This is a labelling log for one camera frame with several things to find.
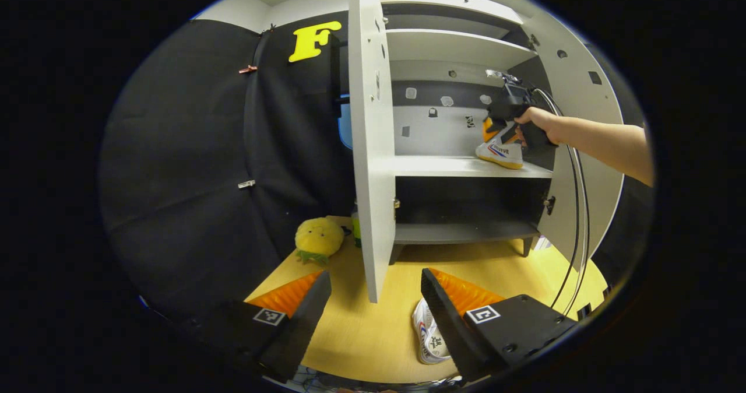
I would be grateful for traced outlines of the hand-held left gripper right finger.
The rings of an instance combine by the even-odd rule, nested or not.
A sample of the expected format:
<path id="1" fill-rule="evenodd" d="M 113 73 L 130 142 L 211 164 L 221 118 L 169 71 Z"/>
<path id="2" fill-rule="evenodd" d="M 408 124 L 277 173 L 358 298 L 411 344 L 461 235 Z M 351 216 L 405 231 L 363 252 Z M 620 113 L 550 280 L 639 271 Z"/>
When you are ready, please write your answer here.
<path id="1" fill-rule="evenodd" d="M 422 270 L 421 294 L 468 382 L 522 366 L 576 326 L 526 294 L 501 297 L 437 268 Z"/>

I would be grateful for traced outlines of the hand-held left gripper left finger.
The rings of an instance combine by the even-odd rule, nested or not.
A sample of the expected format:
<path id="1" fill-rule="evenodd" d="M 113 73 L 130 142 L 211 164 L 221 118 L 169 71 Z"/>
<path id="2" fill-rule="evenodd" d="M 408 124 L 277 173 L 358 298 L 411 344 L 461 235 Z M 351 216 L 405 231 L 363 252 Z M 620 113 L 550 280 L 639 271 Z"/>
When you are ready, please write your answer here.
<path id="1" fill-rule="evenodd" d="M 192 319 L 192 336 L 233 366 L 277 382 L 295 376 L 332 292 L 328 271 Z"/>

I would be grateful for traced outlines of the white canvas shoe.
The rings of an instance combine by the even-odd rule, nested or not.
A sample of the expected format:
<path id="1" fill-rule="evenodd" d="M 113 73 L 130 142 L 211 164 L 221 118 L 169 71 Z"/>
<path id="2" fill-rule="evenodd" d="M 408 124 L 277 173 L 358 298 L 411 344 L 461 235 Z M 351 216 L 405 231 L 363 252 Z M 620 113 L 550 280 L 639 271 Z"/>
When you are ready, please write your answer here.
<path id="1" fill-rule="evenodd" d="M 519 170 L 524 166 L 522 156 L 524 145 L 519 124 L 509 120 L 498 135 L 487 143 L 481 143 L 475 149 L 475 155 L 483 161 L 493 162 L 511 170 Z"/>
<path id="2" fill-rule="evenodd" d="M 416 303 L 412 323 L 418 340 L 418 359 L 421 363 L 433 366 L 451 359 L 444 337 L 424 298 Z"/>

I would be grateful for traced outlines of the white shoe cabinet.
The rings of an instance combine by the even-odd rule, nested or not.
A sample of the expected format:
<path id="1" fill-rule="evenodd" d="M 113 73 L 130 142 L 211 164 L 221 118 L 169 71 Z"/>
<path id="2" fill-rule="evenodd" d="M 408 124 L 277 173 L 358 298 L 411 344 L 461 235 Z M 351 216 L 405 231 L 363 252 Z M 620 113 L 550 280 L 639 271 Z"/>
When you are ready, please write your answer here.
<path id="1" fill-rule="evenodd" d="M 554 156 L 533 152 L 511 170 L 475 155 L 483 120 L 503 80 L 493 69 L 544 82 L 536 38 L 520 26 L 424 14 L 384 14 L 390 50 L 399 222 L 392 262 L 404 246 L 539 237 L 537 196 Z"/>

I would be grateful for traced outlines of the white cabinet door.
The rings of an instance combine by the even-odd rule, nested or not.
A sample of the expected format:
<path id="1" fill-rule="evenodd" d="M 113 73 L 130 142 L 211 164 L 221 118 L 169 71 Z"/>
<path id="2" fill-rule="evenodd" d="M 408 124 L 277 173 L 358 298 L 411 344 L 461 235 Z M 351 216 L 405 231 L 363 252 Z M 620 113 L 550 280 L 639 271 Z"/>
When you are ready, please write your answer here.
<path id="1" fill-rule="evenodd" d="M 522 29 L 535 37 L 551 92 L 567 117 L 621 124 L 613 88 L 595 57 L 576 35 L 548 13 L 524 18 Z M 624 176 L 586 154 L 580 155 L 583 176 L 574 178 L 571 157 L 558 148 L 548 195 L 551 213 L 544 212 L 538 229 L 578 268 L 583 248 L 595 253 L 617 209 Z"/>
<path id="2" fill-rule="evenodd" d="M 363 266 L 368 297 L 378 303 L 395 239 L 395 130 L 381 0 L 349 0 L 347 48 Z"/>

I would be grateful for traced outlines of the white cabinet drawer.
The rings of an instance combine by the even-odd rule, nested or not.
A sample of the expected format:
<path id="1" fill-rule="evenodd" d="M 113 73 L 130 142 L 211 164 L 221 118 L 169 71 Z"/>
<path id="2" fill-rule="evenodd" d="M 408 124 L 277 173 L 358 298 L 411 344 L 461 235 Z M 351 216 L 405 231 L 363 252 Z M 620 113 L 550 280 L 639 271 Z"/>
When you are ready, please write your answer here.
<path id="1" fill-rule="evenodd" d="M 493 22 L 512 28 L 524 24 L 514 9 L 490 0 L 380 0 L 385 14 L 424 14 Z"/>

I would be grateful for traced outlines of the yellow plush toy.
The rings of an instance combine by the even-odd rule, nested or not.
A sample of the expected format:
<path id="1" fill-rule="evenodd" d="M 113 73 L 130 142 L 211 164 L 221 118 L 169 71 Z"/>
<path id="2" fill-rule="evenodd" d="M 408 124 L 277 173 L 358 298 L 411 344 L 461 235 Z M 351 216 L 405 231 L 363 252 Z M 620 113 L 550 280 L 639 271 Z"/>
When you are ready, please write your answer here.
<path id="1" fill-rule="evenodd" d="M 295 233 L 295 256 L 303 263 L 327 265 L 329 258 L 341 248 L 346 233 L 326 217 L 309 219 L 301 223 Z"/>

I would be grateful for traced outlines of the black backdrop cloth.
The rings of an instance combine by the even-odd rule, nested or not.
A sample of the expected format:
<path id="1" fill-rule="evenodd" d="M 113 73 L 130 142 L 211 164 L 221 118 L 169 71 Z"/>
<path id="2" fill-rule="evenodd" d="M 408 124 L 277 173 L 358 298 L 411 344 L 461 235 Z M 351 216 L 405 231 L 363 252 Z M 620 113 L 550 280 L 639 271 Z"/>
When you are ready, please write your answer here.
<path id="1" fill-rule="evenodd" d="M 192 19 L 128 80 L 102 141 L 102 219 L 165 318 L 244 300 L 295 250 L 302 222 L 358 207 L 348 26 L 347 10 L 261 33 Z M 247 65 L 258 70 L 239 74 Z M 619 199 L 628 191 L 623 181 Z M 608 228 L 647 226 L 649 207 L 617 206 Z"/>

